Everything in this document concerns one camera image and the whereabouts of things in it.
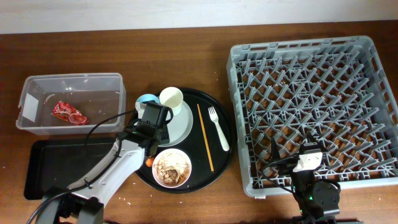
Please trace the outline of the light blue cup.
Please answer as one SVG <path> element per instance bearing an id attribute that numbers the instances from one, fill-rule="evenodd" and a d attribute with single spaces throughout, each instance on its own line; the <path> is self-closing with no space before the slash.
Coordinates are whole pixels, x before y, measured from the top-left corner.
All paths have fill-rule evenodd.
<path id="1" fill-rule="evenodd" d="M 155 103 L 159 103 L 159 99 L 155 95 L 153 95 L 153 94 L 144 94 L 144 95 L 141 95 L 136 100 L 136 103 L 135 103 L 136 109 L 138 110 L 139 108 L 143 108 L 144 106 L 141 106 L 141 104 L 144 104 L 147 101 L 153 101 Z"/>

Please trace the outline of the white tissue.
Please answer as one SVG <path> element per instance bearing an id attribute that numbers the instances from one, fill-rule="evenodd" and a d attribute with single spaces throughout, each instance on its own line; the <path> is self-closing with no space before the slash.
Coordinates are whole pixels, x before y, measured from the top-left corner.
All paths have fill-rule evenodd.
<path id="1" fill-rule="evenodd" d="M 142 118 L 145 108 L 146 108 L 146 104 L 145 103 L 138 102 L 138 101 L 135 103 L 135 109 L 136 109 L 136 111 L 138 113 L 138 118 L 139 119 Z"/>

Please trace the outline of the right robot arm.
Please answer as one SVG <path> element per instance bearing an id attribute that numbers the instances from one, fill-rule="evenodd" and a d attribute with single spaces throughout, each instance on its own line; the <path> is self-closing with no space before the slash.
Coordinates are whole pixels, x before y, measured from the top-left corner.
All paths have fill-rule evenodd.
<path id="1" fill-rule="evenodd" d="M 293 217 L 292 223 L 336 223 L 341 187 L 333 180 L 315 177 L 325 154 L 326 148 L 307 133 L 307 141 L 300 145 L 299 151 L 282 159 L 276 140 L 271 139 L 271 162 L 267 166 L 276 167 L 279 175 L 290 177 L 288 191 L 300 209 L 300 216 Z"/>

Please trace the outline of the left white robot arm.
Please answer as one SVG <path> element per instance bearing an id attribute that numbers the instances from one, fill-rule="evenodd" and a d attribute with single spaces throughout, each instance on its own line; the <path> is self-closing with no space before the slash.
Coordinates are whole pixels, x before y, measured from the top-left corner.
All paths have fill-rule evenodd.
<path id="1" fill-rule="evenodd" d="M 28 219 L 28 223 L 59 223 L 77 216 L 78 223 L 103 223 L 104 208 L 124 181 L 137 171 L 159 145 L 169 142 L 171 122 L 136 119 L 130 128 L 116 134 L 102 160 L 66 189 L 52 188 Z"/>

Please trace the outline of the cream white cup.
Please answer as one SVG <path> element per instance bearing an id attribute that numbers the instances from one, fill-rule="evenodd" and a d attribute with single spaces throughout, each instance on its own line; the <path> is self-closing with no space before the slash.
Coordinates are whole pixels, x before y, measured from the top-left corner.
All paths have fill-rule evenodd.
<path id="1" fill-rule="evenodd" d="M 160 92 L 160 104 L 172 109 L 173 114 L 177 115 L 181 112 L 183 103 L 183 93 L 176 87 L 167 87 Z"/>

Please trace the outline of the orange carrot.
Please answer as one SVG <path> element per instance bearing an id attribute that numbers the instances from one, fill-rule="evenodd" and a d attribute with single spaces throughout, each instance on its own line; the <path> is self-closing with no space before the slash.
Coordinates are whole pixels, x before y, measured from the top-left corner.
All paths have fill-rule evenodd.
<path id="1" fill-rule="evenodd" d="M 153 163 L 154 163 L 154 159 L 155 159 L 155 157 L 150 157 L 150 158 L 148 158 L 148 159 L 146 160 L 146 162 L 145 162 L 146 166 L 147 166 L 147 167 L 152 167 L 152 166 L 153 166 Z"/>

